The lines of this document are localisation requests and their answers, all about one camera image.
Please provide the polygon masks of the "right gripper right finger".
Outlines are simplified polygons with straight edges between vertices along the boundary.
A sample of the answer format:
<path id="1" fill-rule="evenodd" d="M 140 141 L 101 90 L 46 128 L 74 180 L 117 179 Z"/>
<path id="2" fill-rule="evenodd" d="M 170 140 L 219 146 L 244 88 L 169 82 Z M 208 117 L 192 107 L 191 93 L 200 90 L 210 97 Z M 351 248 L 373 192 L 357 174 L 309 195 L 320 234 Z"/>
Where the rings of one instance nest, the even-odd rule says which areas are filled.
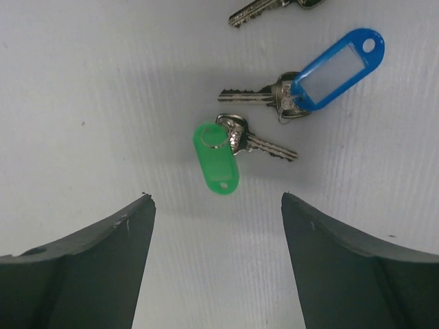
<path id="1" fill-rule="evenodd" d="M 437 328 L 438 256 L 349 226 L 290 193 L 285 237 L 307 328 Z"/>

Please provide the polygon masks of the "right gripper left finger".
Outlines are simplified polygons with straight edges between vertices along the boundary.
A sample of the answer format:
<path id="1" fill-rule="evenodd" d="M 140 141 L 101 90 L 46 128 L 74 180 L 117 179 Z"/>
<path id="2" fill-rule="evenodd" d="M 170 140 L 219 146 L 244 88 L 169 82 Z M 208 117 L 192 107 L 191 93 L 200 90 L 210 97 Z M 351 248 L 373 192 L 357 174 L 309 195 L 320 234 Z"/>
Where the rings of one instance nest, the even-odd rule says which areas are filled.
<path id="1" fill-rule="evenodd" d="M 115 214 L 18 256 L 1 257 L 2 328 L 131 328 L 156 206 Z"/>

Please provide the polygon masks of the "green tagged key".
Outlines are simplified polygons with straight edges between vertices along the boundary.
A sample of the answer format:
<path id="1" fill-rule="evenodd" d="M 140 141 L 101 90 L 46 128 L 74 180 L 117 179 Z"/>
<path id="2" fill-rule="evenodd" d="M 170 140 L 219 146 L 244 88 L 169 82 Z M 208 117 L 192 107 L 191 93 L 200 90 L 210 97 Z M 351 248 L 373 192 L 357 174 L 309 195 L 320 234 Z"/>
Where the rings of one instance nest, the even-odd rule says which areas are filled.
<path id="1" fill-rule="evenodd" d="M 238 187 L 235 156 L 242 151 L 263 151 L 289 162 L 298 158 L 296 152 L 257 137 L 250 131 L 247 120 L 237 114 L 221 114 L 214 123 L 197 127 L 193 145 L 206 185 L 219 195 L 230 195 Z"/>

